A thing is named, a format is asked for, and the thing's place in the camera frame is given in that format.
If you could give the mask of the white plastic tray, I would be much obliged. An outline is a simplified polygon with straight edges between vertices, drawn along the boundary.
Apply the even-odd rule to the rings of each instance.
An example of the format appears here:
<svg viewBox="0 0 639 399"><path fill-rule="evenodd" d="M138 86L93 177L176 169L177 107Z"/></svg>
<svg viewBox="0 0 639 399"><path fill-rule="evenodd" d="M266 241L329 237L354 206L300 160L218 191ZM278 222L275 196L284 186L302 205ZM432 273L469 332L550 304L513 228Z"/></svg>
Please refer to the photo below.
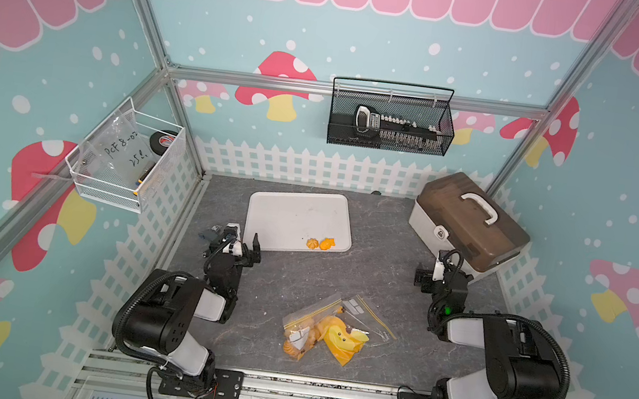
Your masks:
<svg viewBox="0 0 639 399"><path fill-rule="evenodd" d="M343 253L352 248L349 201L342 194L256 192L250 196L243 238L258 234L263 251ZM336 247L307 248L309 239L334 239Z"/></svg>

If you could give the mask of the green handled tool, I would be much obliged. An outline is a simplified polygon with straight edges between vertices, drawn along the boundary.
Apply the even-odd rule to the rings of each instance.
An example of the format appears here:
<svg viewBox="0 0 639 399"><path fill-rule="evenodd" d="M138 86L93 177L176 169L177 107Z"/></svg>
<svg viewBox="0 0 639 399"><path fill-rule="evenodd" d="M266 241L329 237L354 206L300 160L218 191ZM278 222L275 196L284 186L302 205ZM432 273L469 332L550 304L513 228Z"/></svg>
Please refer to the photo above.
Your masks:
<svg viewBox="0 0 639 399"><path fill-rule="evenodd" d="M212 228L198 233L201 240L206 241L209 244L220 244L223 240L222 229Z"/></svg>

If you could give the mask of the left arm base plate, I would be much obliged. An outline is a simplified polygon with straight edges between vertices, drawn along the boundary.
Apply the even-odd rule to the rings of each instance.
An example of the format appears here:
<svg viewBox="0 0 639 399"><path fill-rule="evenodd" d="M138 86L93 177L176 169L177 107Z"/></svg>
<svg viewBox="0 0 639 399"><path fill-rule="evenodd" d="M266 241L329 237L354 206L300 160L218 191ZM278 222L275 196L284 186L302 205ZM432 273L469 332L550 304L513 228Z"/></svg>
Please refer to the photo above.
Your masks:
<svg viewBox="0 0 639 399"><path fill-rule="evenodd" d="M243 372L228 369L216 369L213 374L203 372L194 377L185 375L181 379L168 375L160 380L157 391L161 395L191 399L239 399L244 379Z"/></svg>

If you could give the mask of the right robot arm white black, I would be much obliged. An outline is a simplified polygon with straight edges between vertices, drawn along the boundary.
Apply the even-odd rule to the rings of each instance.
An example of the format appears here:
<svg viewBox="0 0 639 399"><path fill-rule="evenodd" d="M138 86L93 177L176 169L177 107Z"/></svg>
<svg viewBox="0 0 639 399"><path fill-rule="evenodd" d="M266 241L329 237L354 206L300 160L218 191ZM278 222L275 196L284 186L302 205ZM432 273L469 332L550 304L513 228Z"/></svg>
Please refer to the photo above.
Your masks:
<svg viewBox="0 0 639 399"><path fill-rule="evenodd" d="M398 399L565 399L569 362L541 323L517 315L466 311L469 283L463 255L438 251L433 269L417 267L414 284L432 297L427 329L439 340L484 352L484 368L440 379L429 395L402 388Z"/></svg>

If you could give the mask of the orange fish shaped cookie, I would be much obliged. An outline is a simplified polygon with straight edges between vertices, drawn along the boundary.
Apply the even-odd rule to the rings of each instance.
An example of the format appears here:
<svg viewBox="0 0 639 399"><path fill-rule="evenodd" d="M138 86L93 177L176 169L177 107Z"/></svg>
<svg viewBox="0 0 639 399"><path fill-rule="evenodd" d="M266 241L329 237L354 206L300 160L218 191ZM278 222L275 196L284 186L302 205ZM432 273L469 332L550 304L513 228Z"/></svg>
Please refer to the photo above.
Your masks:
<svg viewBox="0 0 639 399"><path fill-rule="evenodd" d="M322 242L320 242L320 244L319 244L319 249L323 250L323 251L327 251L327 250L335 248L335 247L336 247L336 243L335 243L334 239L330 239L330 238L326 238L326 239L322 240Z"/></svg>

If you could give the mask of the labelled clear plastic bag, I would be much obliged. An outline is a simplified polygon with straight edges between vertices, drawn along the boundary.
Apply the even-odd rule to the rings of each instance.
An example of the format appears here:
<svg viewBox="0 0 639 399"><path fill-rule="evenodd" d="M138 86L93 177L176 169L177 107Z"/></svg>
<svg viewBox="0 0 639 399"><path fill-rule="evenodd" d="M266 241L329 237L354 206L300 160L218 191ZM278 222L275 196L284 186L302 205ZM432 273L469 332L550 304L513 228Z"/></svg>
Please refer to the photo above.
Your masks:
<svg viewBox="0 0 639 399"><path fill-rule="evenodd" d="M74 171L127 190L156 163L134 112L114 112L78 146Z"/></svg>

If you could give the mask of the socket set in basket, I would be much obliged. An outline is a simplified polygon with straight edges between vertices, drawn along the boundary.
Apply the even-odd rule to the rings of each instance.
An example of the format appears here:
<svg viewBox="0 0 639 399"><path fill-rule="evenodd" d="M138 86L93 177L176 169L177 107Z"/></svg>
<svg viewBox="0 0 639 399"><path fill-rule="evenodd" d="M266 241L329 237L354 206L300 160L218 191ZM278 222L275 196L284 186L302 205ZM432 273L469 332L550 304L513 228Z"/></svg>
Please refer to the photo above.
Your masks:
<svg viewBox="0 0 639 399"><path fill-rule="evenodd" d="M441 149L441 133L435 127L418 127L416 121L381 114L363 105L356 108L353 117L354 134L362 140L429 153Z"/></svg>

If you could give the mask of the clear ziploc bag of cookies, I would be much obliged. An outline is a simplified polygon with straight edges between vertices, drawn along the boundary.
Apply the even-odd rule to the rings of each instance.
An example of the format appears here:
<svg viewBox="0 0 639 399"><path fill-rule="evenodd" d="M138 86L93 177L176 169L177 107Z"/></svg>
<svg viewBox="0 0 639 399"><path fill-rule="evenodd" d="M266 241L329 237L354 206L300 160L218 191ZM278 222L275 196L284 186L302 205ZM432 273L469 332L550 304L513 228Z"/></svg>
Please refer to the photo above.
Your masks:
<svg viewBox="0 0 639 399"><path fill-rule="evenodd" d="M285 354L298 361L317 344L323 343L317 340L317 324L324 317L334 314L342 300L339 293L333 294L298 312L286 315L283 319L285 341L282 344Z"/></svg>

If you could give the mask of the ziploc bag with yellow snack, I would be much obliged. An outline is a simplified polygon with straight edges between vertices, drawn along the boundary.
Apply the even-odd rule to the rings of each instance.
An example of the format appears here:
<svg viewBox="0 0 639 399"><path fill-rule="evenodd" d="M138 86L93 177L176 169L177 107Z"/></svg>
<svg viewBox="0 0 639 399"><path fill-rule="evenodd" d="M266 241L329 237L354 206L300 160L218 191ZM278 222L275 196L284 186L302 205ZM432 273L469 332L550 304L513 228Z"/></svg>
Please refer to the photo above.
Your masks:
<svg viewBox="0 0 639 399"><path fill-rule="evenodd" d="M364 348L389 345L398 339L364 297L343 299L332 315L317 324L317 340L341 366L353 361Z"/></svg>

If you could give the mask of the black tape roll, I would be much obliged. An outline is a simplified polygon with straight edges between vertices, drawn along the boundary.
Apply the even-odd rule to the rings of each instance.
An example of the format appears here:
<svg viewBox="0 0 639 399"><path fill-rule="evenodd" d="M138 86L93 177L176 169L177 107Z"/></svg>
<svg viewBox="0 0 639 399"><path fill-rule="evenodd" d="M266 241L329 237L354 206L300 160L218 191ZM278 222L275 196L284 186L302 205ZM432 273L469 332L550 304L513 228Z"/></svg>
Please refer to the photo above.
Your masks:
<svg viewBox="0 0 639 399"><path fill-rule="evenodd" d="M157 156L163 156L173 144L177 136L177 132L170 130L154 132L149 137L150 150Z"/></svg>

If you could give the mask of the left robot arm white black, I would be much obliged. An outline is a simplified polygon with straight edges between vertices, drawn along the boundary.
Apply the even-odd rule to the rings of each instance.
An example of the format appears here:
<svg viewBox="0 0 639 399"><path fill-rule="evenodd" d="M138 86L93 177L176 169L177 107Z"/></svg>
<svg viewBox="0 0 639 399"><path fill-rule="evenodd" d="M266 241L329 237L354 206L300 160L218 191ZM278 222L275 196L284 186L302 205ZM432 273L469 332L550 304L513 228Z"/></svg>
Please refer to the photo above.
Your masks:
<svg viewBox="0 0 639 399"><path fill-rule="evenodd" d="M204 254L201 279L183 271L156 269L117 312L112 324L116 348L151 362L192 396L217 389L215 355L188 331L195 319L228 322L238 301L244 268L261 262L256 235L250 245L240 227L228 224L214 233Z"/></svg>

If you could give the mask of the white box brown lid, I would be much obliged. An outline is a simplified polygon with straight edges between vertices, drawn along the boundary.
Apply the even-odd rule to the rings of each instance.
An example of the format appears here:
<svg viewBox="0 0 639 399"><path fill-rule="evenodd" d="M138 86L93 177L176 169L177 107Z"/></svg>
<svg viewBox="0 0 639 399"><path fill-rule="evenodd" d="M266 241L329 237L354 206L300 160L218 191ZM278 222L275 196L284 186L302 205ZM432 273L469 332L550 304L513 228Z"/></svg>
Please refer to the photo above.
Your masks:
<svg viewBox="0 0 639 399"><path fill-rule="evenodd" d="M430 252L460 251L473 284L517 258L530 242L515 219L462 172L427 183L409 225Z"/></svg>

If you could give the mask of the flower shaped cookie on tray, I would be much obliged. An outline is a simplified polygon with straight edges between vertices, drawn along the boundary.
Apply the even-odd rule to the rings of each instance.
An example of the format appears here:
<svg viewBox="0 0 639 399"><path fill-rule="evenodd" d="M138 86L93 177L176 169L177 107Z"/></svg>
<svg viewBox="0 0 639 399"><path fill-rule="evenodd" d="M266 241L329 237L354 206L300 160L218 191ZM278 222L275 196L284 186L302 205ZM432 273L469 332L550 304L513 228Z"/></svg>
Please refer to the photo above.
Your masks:
<svg viewBox="0 0 639 399"><path fill-rule="evenodd" d="M310 250L313 250L313 251L314 251L315 249L317 249L317 248L318 248L318 246L319 246L319 242L317 241L317 239L309 239L309 240L307 241L307 245L306 245L306 246L307 246L307 248L309 248Z"/></svg>

